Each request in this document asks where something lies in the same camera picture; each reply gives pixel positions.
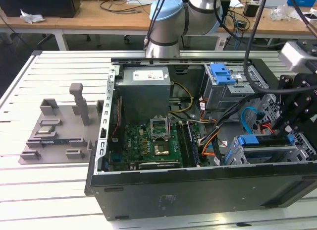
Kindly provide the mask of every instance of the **blue drive bracket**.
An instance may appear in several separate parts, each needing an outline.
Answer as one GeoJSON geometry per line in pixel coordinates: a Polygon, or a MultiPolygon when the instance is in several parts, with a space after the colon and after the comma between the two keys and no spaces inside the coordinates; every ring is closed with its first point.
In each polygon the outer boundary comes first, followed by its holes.
{"type": "Polygon", "coordinates": [[[259,144],[257,137],[253,134],[251,135],[240,135],[238,137],[238,141],[240,145],[254,145],[259,144]]]}
{"type": "Polygon", "coordinates": [[[222,63],[210,64],[210,70],[218,85],[234,85],[236,80],[232,79],[230,71],[222,63]]]}

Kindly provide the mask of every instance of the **black cable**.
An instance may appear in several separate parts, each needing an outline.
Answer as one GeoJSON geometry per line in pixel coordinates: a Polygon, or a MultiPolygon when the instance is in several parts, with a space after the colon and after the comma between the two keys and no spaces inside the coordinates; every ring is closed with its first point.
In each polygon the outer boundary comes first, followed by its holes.
{"type": "Polygon", "coordinates": [[[6,26],[24,43],[24,45],[31,51],[33,51],[33,49],[31,48],[30,45],[27,44],[27,42],[25,42],[18,33],[16,33],[11,26],[4,20],[4,18],[2,17],[2,15],[0,14],[0,18],[2,19],[2,21],[6,24],[6,26]]]}
{"type": "Polygon", "coordinates": [[[305,23],[306,27],[308,28],[308,30],[317,38],[317,29],[311,25],[308,20],[306,19],[306,17],[303,15],[301,9],[298,7],[298,5],[296,4],[295,0],[291,0],[296,12],[298,13],[298,15],[300,16],[300,18],[302,19],[302,21],[305,23]]]}
{"type": "Polygon", "coordinates": [[[253,42],[253,39],[254,39],[254,35],[256,33],[257,27],[258,27],[260,19],[261,19],[262,12],[264,10],[265,2],[266,2],[266,0],[262,0],[262,3],[261,3],[260,8],[259,8],[259,13],[257,15],[256,21],[254,22],[254,26],[253,26],[252,32],[250,34],[250,38],[249,38],[248,45],[247,45],[247,48],[246,48],[246,54],[245,54],[245,57],[244,57],[243,71],[244,71],[244,74],[245,74],[248,82],[250,83],[252,88],[254,88],[258,92],[264,93],[264,94],[285,95],[285,94],[298,94],[298,93],[304,93],[304,92],[311,91],[311,90],[316,90],[317,89],[317,85],[312,85],[310,87],[291,88],[291,89],[285,89],[285,90],[263,89],[260,86],[258,86],[251,79],[250,74],[248,72],[249,55],[250,55],[250,50],[251,50],[252,42],[253,42]]]}
{"type": "Polygon", "coordinates": [[[135,6],[135,7],[132,7],[132,8],[126,8],[126,9],[121,9],[121,10],[113,10],[113,9],[108,9],[108,8],[105,8],[103,7],[102,5],[106,2],[109,2],[109,0],[105,0],[103,1],[99,6],[101,9],[103,10],[106,10],[106,11],[109,11],[109,12],[112,12],[112,13],[122,13],[122,12],[133,12],[134,9],[136,8],[140,8],[140,7],[144,7],[144,6],[147,6],[149,4],[143,4],[143,5],[139,5],[139,6],[135,6]]]}
{"type": "Polygon", "coordinates": [[[164,2],[165,2],[165,0],[163,0],[163,1],[162,1],[162,3],[160,4],[159,9],[158,9],[158,12],[155,14],[155,17],[154,17],[154,19],[153,19],[152,26],[151,26],[151,27],[150,27],[150,29],[149,29],[149,34],[148,34],[148,43],[147,43],[147,45],[148,45],[148,44],[149,44],[149,42],[150,42],[151,33],[152,33],[152,30],[153,30],[153,27],[154,27],[155,21],[156,21],[156,19],[157,19],[158,15],[159,15],[160,10],[161,10],[161,9],[162,9],[162,7],[163,7],[164,2]]]}
{"type": "MultiPolygon", "coordinates": [[[[236,36],[234,33],[232,33],[221,21],[218,11],[217,11],[217,0],[213,0],[213,10],[214,10],[214,14],[216,16],[217,21],[219,22],[219,24],[222,26],[222,28],[224,28],[224,30],[226,30],[227,33],[229,33],[232,37],[234,37],[235,39],[237,39],[238,41],[241,41],[242,43],[246,44],[246,42],[242,41],[238,36],[236,36]]],[[[270,47],[276,47],[279,45],[284,45],[285,43],[276,43],[276,44],[271,44],[271,45],[256,45],[256,44],[252,44],[252,46],[254,47],[258,47],[258,48],[270,48],[270,47]]]]}
{"type": "Polygon", "coordinates": [[[157,6],[155,7],[155,10],[154,10],[154,13],[153,13],[153,17],[152,17],[152,19],[151,19],[151,21],[150,21],[149,29],[148,29],[148,32],[147,32],[147,37],[149,37],[150,28],[152,27],[153,18],[154,18],[154,16],[155,16],[156,12],[157,12],[157,9],[158,9],[158,6],[159,6],[159,2],[160,2],[160,0],[158,0],[157,6]]]}
{"type": "Polygon", "coordinates": [[[180,36],[180,37],[181,37],[181,39],[182,39],[183,49],[185,50],[185,49],[186,49],[186,46],[185,46],[185,43],[184,43],[184,38],[183,38],[183,35],[182,35],[182,36],[180,36]]]}

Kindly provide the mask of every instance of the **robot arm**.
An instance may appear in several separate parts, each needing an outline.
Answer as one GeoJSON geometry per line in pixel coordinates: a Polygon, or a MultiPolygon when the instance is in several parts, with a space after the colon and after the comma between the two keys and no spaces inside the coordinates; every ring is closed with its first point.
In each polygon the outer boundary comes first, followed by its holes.
{"type": "MultiPolygon", "coordinates": [[[[146,41],[145,56],[147,58],[180,57],[178,38],[182,35],[206,35],[219,27],[214,15],[214,0],[165,0],[146,41]]],[[[157,0],[151,5],[150,18],[155,14],[157,0]]],[[[220,1],[217,0],[217,13],[222,14],[220,1]]]]}

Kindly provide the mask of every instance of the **black computer case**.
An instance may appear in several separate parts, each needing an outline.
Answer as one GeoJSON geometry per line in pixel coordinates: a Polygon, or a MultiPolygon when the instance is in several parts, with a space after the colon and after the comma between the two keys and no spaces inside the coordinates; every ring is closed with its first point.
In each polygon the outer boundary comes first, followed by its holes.
{"type": "Polygon", "coordinates": [[[0,7],[9,17],[20,16],[20,9],[29,14],[72,18],[80,0],[0,0],[0,7]]]}

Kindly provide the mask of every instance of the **black box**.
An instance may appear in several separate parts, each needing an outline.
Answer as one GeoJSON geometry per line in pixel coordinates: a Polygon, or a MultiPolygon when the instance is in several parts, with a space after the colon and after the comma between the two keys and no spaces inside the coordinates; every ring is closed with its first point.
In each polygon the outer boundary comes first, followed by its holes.
{"type": "Polygon", "coordinates": [[[222,22],[225,23],[226,16],[230,7],[230,0],[220,0],[222,6],[222,22]]]}
{"type": "Polygon", "coordinates": [[[9,17],[21,12],[51,17],[72,18],[80,6],[80,0],[0,0],[0,6],[9,17]]]}

